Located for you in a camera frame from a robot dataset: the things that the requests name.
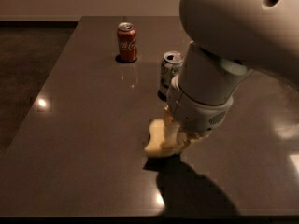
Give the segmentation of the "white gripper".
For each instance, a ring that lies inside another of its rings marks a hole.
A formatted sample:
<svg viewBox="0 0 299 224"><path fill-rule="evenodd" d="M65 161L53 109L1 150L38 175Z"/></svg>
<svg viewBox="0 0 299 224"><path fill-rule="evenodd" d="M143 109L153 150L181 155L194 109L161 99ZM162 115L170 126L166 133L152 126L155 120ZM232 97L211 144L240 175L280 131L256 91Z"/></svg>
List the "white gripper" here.
<svg viewBox="0 0 299 224"><path fill-rule="evenodd" d="M171 80L164 108L164 149L178 146L184 151L208 138L211 130L222 125L234 103L230 97L223 105L202 105L189 98L178 85L178 76Z"/></svg>

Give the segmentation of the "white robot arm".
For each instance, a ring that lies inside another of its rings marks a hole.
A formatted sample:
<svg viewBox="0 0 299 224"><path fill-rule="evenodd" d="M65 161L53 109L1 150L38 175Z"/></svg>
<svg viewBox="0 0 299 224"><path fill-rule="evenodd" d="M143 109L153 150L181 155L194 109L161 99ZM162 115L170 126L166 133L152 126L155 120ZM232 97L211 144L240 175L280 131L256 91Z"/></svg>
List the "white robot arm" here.
<svg viewBox="0 0 299 224"><path fill-rule="evenodd" d="M167 94L165 148L209 136L254 70L299 88L299 0L180 0L179 16L191 43Z"/></svg>

